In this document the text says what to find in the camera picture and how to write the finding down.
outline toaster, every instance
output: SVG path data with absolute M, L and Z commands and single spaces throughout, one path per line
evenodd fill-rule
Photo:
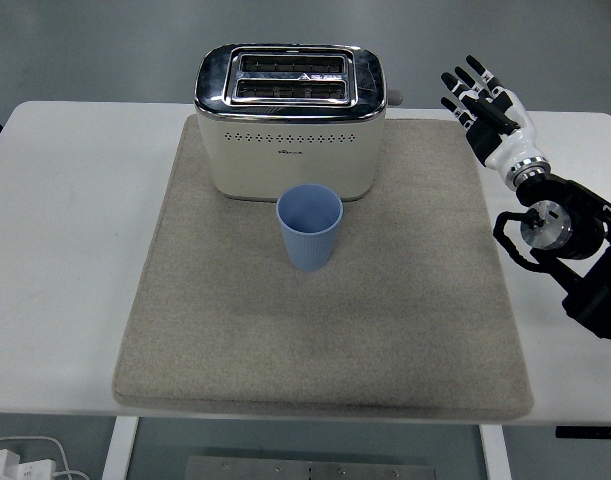
M 387 93 L 368 50 L 225 45 L 203 59 L 194 105 L 212 181 L 229 197 L 271 201 L 320 183 L 354 200 L 374 181 Z

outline white cable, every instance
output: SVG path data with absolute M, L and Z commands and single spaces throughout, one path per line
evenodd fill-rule
M 89 477 L 88 477 L 86 474 L 84 474 L 83 472 L 79 472 L 78 470 L 66 470 L 66 471 L 64 471 L 64 472 L 55 472 L 55 473 L 54 473 L 54 478 L 55 478 L 55 477 L 60 477 L 61 475 L 70 475 L 70 478 L 71 478 L 71 475 L 72 475 L 72 474 L 74 474 L 74 475 L 80 475 L 80 476 L 81 476 L 81 477 L 83 477 L 85 480 L 90 480 L 90 478 L 89 478 Z
M 61 451 L 61 456 L 63 457 L 63 466 L 65 467 L 65 471 L 63 472 L 64 474 L 69 472 L 69 465 L 67 463 L 67 458 L 65 457 L 65 450 L 63 449 L 63 445 L 61 445 L 61 442 L 59 442 L 58 440 L 56 440 L 55 438 L 52 437 L 43 437 L 40 435 L 37 436 L 15 436 L 15 437 L 0 437 L 0 442 L 5 442 L 5 441 L 15 441 L 15 440 L 45 440 L 45 441 L 49 441 L 49 442 L 54 442 L 57 446 L 58 449 Z M 67 473 L 67 477 L 68 480 L 72 480 L 72 476 Z

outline robotic arm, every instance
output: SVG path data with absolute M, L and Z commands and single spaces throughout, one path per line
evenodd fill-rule
M 501 213 L 494 238 L 517 264 L 551 275 L 565 289 L 563 308 L 569 317 L 599 338 L 611 339 L 611 204 L 552 174 L 518 97 L 474 57 L 468 56 L 467 63 L 482 84 L 456 67 L 456 76 L 446 72 L 441 79 L 460 105 L 445 97 L 441 103 L 465 128 L 476 158 L 496 170 L 528 208 L 525 213 Z M 521 223 L 521 236 L 536 262 L 523 258 L 505 235 L 510 220 Z M 589 258 L 604 241 L 609 246 L 584 277 L 560 261 Z

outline cup rim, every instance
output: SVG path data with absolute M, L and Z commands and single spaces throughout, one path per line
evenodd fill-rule
M 278 207 L 281 203 L 281 200 L 283 199 L 283 196 L 292 191 L 295 190 L 297 188 L 301 188 L 301 187 L 320 187 L 323 188 L 325 190 L 327 190 L 328 192 L 330 192 L 332 195 L 334 195 L 334 197 L 336 198 L 336 200 L 338 201 L 338 205 L 339 205 L 339 212 L 338 212 L 338 217 L 336 218 L 336 220 L 334 221 L 334 223 L 332 223 L 329 227 L 327 227 L 325 230 L 319 230 L 318 232 L 301 232 L 300 230 L 295 230 L 292 227 L 290 227 L 289 225 L 287 225 L 283 219 L 281 218 L 280 214 L 278 213 Z M 287 190 L 285 190 L 280 197 L 278 197 L 278 200 L 276 201 L 276 218 L 278 218 L 278 221 L 281 224 L 281 227 L 286 228 L 288 231 L 296 233 L 297 235 L 303 235 L 303 236 L 307 236 L 307 237 L 313 237 L 316 235 L 323 235 L 324 233 L 329 232 L 330 230 L 333 230 L 341 221 L 341 219 L 343 218 L 343 212 L 344 212 L 344 208 L 343 208 L 343 201 L 341 200 L 341 197 L 338 196 L 338 193 L 336 193 L 334 190 L 332 190 L 331 188 L 329 188 L 326 185 L 322 185 L 320 183 L 301 183 L 298 185 L 294 185 L 290 188 L 288 188 Z

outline beige felt mat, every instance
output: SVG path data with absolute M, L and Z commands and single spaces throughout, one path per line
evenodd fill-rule
M 533 400 L 477 168 L 456 122 L 388 120 L 329 263 L 291 266 L 273 203 L 212 185 L 185 124 L 114 376 L 123 404 L 505 420 Z

